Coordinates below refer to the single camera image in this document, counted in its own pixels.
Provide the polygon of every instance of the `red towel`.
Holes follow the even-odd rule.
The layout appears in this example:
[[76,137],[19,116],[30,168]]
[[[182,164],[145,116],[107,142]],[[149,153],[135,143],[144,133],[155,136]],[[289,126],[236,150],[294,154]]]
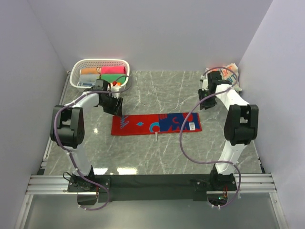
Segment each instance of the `red towel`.
[[[112,117],[111,135],[151,135],[155,132],[180,132],[187,113],[139,114]],[[202,131],[198,113],[192,113],[185,123],[183,132]]]
[[101,74],[126,74],[125,66],[103,66]]

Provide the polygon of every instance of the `white wall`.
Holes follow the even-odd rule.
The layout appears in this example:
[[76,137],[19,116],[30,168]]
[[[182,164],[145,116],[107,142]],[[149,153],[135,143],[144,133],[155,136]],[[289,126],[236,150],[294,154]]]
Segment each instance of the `white wall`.
[[41,164],[66,73],[25,0],[0,7],[0,228],[13,228]]
[[305,223],[304,9],[274,0],[239,65],[243,97],[260,109],[256,147],[292,229]]
[[122,58],[136,70],[238,63],[272,0],[28,0],[66,70]]

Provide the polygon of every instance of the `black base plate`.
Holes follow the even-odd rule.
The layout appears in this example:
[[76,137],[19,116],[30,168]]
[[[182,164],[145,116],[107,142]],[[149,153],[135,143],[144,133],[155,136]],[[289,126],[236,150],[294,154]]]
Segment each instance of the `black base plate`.
[[[211,184],[210,174],[177,175],[95,175],[95,182],[109,188],[112,201],[193,199],[207,201],[207,191],[236,190],[235,178],[230,175],[221,184]],[[69,185],[68,192],[84,192]],[[99,189],[99,202],[105,202],[107,193]]]

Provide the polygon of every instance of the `pink cloth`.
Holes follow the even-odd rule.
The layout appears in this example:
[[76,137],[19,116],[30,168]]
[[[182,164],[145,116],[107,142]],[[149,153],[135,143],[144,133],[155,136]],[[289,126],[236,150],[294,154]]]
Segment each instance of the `pink cloth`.
[[101,74],[126,74],[125,66],[103,66]]

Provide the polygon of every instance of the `small white object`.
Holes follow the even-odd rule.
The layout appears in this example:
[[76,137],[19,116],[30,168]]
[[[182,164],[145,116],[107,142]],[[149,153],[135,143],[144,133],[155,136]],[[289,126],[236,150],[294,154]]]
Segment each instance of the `small white object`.
[[208,85],[209,85],[208,79],[205,76],[203,76],[203,82],[202,82],[201,89],[202,90],[208,90]]
[[84,94],[85,96],[88,96],[88,93],[90,93],[90,92],[83,92],[82,94]]
[[[121,88],[122,88],[122,86],[118,86],[118,85],[111,86],[111,91],[112,92],[118,92],[118,91],[120,91]],[[114,97],[114,98],[119,98],[119,95],[120,95],[120,93],[111,94],[111,96]]]
[[195,123],[189,123],[190,130],[196,130]]

